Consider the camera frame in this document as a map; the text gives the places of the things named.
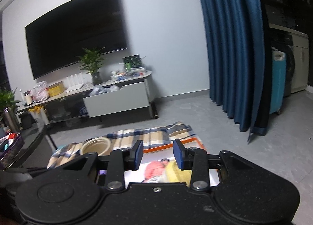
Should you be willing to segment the yellow knitted sock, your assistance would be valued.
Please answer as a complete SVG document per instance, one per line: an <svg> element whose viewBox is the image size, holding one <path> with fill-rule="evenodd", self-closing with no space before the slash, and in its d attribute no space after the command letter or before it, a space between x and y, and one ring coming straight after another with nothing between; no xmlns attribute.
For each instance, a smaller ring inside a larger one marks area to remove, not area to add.
<svg viewBox="0 0 313 225"><path fill-rule="evenodd" d="M165 175L168 183L185 183L187 187L190 186L192 171L180 170L174 160L165 167Z"/></svg>

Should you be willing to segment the pink fluffy sock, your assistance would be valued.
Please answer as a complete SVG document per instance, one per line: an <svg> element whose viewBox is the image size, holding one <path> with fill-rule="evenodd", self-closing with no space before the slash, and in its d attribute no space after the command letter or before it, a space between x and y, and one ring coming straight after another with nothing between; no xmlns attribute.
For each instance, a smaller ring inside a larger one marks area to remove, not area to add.
<svg viewBox="0 0 313 225"><path fill-rule="evenodd" d="M144 183L166 183L166 167L169 164L169 159L161 159L151 161L145 168Z"/></svg>

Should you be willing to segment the purple tissue pack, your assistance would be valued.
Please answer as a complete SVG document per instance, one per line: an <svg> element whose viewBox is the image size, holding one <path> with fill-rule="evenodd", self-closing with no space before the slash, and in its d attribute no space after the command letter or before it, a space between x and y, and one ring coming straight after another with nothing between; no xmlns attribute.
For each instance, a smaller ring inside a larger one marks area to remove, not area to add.
<svg viewBox="0 0 313 225"><path fill-rule="evenodd" d="M104 184L107 175L107 170L100 170L98 174L98 184Z"/></svg>

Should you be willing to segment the beige paper cup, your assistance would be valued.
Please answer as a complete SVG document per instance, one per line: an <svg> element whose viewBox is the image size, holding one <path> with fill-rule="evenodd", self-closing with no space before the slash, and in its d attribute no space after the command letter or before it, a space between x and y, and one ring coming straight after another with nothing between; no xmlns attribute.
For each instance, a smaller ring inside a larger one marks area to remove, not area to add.
<svg viewBox="0 0 313 225"><path fill-rule="evenodd" d="M98 156L108 155L111 152L111 141L107 137L97 137L88 140L80 148L80 155L96 152Z"/></svg>

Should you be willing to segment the plaid blanket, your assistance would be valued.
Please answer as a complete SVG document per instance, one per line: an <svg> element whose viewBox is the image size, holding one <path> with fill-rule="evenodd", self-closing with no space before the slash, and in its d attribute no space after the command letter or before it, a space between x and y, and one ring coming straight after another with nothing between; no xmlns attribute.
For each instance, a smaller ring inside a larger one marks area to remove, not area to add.
<svg viewBox="0 0 313 225"><path fill-rule="evenodd" d="M153 128L124 129L109 133L104 137L108 138L112 144L112 149L130 148L137 140L142 140L144 149L150 150L159 146L172 144L174 139L181 141L195 139L200 146L203 146L202 140L193 131L191 126L182 122L176 122L166 126ZM65 164L80 156L80 149L87 141L70 143L61 146L50 157L47 168L55 168Z"/></svg>

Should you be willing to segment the white tv cabinet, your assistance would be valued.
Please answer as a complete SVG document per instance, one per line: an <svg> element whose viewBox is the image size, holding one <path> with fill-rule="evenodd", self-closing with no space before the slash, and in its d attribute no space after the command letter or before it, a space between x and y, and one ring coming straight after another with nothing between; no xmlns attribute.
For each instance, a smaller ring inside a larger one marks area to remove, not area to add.
<svg viewBox="0 0 313 225"><path fill-rule="evenodd" d="M158 118L151 71L118 81L109 80L98 87L104 88L105 93L91 95L95 87L85 84L80 89L61 93L43 102L21 106L17 114L32 111L36 118L39 113L35 108L40 107L47 113L47 123L54 124L147 108L151 118Z"/></svg>

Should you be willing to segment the white router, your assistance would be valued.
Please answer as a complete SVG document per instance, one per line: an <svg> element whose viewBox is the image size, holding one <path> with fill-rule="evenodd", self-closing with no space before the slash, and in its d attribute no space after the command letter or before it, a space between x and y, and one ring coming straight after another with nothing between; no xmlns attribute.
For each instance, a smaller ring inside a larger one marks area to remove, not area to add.
<svg viewBox="0 0 313 225"><path fill-rule="evenodd" d="M70 75L66 78L67 80L67 89L66 93L80 90L82 88L86 88L90 85L89 76L86 73L78 73L74 75Z"/></svg>

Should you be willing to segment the yellow cardboard box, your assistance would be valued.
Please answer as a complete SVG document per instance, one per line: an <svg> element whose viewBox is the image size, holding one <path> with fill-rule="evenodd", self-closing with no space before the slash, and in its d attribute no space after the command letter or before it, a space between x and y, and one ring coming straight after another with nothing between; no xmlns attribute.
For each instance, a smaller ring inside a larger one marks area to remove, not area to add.
<svg viewBox="0 0 313 225"><path fill-rule="evenodd" d="M50 97L58 96L65 92L65 86L62 81L52 84L48 87Z"/></svg>

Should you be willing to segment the green black box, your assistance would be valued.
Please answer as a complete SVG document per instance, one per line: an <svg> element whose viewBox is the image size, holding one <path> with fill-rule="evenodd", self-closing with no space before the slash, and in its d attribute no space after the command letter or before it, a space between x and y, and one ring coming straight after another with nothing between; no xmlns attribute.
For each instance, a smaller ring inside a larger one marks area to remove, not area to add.
<svg viewBox="0 0 313 225"><path fill-rule="evenodd" d="M122 58L124 63L124 69L131 70L135 68L142 68L142 60L139 55L132 55Z"/></svg>

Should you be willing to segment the potted bamboo plant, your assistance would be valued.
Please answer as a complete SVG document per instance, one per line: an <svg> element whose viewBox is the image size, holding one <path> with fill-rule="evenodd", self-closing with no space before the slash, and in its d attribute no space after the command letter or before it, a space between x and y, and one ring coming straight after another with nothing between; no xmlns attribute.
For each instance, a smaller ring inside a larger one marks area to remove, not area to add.
<svg viewBox="0 0 313 225"><path fill-rule="evenodd" d="M80 70L87 71L92 77L94 86L102 84L103 80L100 76L99 69L103 66L104 58L101 55L101 49L97 48L82 48L84 54L78 57Z"/></svg>

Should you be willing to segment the white plastic bag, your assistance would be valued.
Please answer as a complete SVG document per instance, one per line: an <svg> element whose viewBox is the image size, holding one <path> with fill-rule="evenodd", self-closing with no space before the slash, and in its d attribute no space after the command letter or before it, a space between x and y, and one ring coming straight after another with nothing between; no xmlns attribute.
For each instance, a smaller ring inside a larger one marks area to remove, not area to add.
<svg viewBox="0 0 313 225"><path fill-rule="evenodd" d="M35 102L43 102L50 97L46 81L38 82L30 93Z"/></svg>

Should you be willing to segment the purple tin box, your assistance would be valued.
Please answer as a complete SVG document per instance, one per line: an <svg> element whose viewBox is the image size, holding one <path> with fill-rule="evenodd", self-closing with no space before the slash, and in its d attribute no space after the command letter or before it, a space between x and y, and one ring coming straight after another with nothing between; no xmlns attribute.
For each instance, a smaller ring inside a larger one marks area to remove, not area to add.
<svg viewBox="0 0 313 225"><path fill-rule="evenodd" d="M6 169L24 146L20 133L10 133L1 138L1 170Z"/></svg>

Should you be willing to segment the blue curtain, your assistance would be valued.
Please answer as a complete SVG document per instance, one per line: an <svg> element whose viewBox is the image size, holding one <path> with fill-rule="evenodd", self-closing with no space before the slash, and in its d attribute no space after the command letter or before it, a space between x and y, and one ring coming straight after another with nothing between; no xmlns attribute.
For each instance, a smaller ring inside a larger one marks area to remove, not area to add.
<svg viewBox="0 0 313 225"><path fill-rule="evenodd" d="M241 132L267 133L271 50L264 39L261 0L201 0L209 61L210 98Z"/></svg>

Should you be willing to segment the black television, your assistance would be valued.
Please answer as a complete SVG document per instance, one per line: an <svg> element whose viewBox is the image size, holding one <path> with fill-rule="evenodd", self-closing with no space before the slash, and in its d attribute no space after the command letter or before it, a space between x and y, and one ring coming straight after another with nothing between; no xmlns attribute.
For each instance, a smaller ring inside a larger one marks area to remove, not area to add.
<svg viewBox="0 0 313 225"><path fill-rule="evenodd" d="M34 79L78 62L84 49L127 48L120 0L70 0L25 26Z"/></svg>

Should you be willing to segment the white balcony cabinet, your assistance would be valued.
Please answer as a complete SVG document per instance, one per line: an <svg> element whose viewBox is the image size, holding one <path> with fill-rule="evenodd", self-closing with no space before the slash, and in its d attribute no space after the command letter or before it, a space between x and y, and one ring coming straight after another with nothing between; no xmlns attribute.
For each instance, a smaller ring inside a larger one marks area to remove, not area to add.
<svg viewBox="0 0 313 225"><path fill-rule="evenodd" d="M303 91L309 76L309 38L308 35L291 28L270 23L271 46L286 56L285 93Z"/></svg>

